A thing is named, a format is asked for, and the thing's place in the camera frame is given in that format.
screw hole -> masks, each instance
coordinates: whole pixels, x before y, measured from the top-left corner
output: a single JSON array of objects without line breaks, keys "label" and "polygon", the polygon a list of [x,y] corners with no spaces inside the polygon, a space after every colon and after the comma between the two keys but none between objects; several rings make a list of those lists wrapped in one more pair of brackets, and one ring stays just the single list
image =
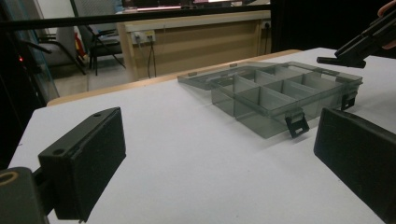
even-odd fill
[{"label": "screw hole", "polygon": [[6,185],[14,181],[17,177],[18,177],[18,173],[16,172],[8,172],[0,175],[0,186]]}]

wooden desk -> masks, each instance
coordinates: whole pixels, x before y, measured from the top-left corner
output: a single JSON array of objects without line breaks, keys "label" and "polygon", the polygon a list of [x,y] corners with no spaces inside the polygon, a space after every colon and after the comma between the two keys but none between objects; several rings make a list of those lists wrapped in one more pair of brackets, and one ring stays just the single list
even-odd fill
[{"label": "wooden desk", "polygon": [[[227,63],[260,55],[262,21],[270,11],[223,13],[117,24],[130,81]],[[155,32],[150,43],[134,43],[135,32]]]},{"label": "wooden desk", "polygon": [[[290,50],[280,51],[280,52],[277,52],[277,53],[262,55],[262,56],[255,57],[255,58],[239,60],[239,61],[235,61],[235,62],[232,62],[232,63],[242,63],[242,62],[250,62],[250,61],[257,62],[257,61],[262,61],[262,60],[266,60],[266,59],[280,57],[280,56],[283,56],[283,55],[288,55],[288,54],[292,54],[292,53],[296,53],[296,52],[299,52],[299,50],[290,49]],[[90,96],[94,96],[94,95],[105,94],[105,93],[109,93],[109,92],[113,92],[113,91],[122,91],[122,90],[127,90],[127,89],[131,89],[131,88],[135,88],[135,87],[147,86],[147,85],[151,85],[151,84],[154,84],[154,83],[159,83],[159,82],[175,79],[175,78],[177,78],[177,76],[180,76],[182,74],[186,74],[186,73],[190,73],[190,72],[194,72],[194,71],[203,72],[203,71],[207,71],[207,70],[211,70],[211,69],[220,68],[222,66],[228,66],[229,64],[232,64],[232,63],[222,63],[222,64],[212,65],[212,66],[208,66],[208,67],[192,69],[192,70],[188,70],[188,71],[183,71],[183,72],[179,72],[179,73],[170,74],[170,75],[167,75],[167,76],[155,77],[155,78],[145,79],[145,80],[136,81],[136,82],[130,82],[130,83],[127,83],[127,84],[114,86],[114,87],[109,87],[109,88],[104,88],[104,89],[96,90],[96,91],[86,91],[86,92],[79,93],[79,94],[74,94],[74,95],[69,95],[69,96],[56,98],[54,100],[49,101],[47,105],[58,105],[58,104],[62,104],[62,103],[70,102],[70,101],[75,101],[75,100],[78,100],[78,99],[82,99],[82,98],[86,98],[86,97],[90,97]]]}]

chair backrest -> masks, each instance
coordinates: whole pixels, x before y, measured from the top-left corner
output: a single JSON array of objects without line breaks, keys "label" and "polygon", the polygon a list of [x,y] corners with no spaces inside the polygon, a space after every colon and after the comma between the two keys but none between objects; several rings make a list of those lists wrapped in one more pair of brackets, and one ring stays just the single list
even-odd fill
[{"label": "chair backrest", "polygon": [[58,27],[56,30],[56,41],[62,44],[71,55],[77,56],[75,30],[73,26]]},{"label": "chair backrest", "polygon": [[85,52],[88,52],[93,44],[92,33],[85,25],[78,26],[78,30],[81,35],[82,43],[84,44]]},{"label": "chair backrest", "polygon": [[[112,0],[70,0],[76,17],[115,15],[116,2]],[[99,30],[116,29],[115,23],[97,24]]]}]

wooden table edge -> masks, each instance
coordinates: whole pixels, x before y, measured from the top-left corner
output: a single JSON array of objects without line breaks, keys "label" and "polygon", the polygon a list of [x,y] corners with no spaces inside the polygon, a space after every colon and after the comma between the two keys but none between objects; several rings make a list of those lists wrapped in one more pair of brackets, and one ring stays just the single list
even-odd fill
[{"label": "wooden table edge", "polygon": [[240,61],[235,61],[235,62],[231,62],[231,63],[221,63],[221,64],[216,64],[216,65],[212,65],[212,66],[208,66],[208,67],[191,69],[191,70],[187,70],[187,71],[183,71],[183,72],[177,72],[177,73],[173,73],[170,75],[165,75],[162,77],[155,77],[155,78],[151,78],[151,79],[130,82],[130,83],[121,84],[121,85],[113,86],[113,87],[107,87],[107,88],[103,88],[103,89],[95,90],[95,91],[85,91],[82,93],[68,95],[68,96],[53,99],[47,103],[47,106],[59,105],[59,104],[63,104],[63,103],[71,102],[71,101],[84,99],[87,97],[110,93],[113,91],[123,91],[123,90],[128,90],[131,88],[143,87],[143,86],[147,86],[147,85],[151,85],[151,84],[155,84],[155,83],[160,83],[160,82],[176,79],[178,76],[183,75],[183,74],[188,74],[190,72],[202,72],[202,71],[212,70],[212,69],[220,68],[222,66],[226,66],[226,65],[229,65],[232,63],[258,62],[258,61],[272,59],[272,58],[289,55],[289,54],[293,54],[293,53],[297,53],[297,52],[300,52],[300,50],[288,49],[288,50],[284,50],[284,51],[280,51],[280,52],[276,52],[276,53],[266,54],[266,55],[249,58],[249,59],[244,59],[244,60],[240,60]]}]

electrical outlet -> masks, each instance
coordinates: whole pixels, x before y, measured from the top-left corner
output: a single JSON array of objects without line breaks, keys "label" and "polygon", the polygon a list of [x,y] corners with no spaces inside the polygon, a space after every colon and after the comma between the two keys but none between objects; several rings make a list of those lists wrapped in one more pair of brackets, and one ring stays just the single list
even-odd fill
[{"label": "electrical outlet", "polygon": [[155,32],[153,30],[131,32],[133,44],[143,44],[155,42]]},{"label": "electrical outlet", "polygon": [[271,24],[270,20],[262,21],[262,29],[268,29],[268,28],[271,28],[271,26],[272,26],[272,24]]}]

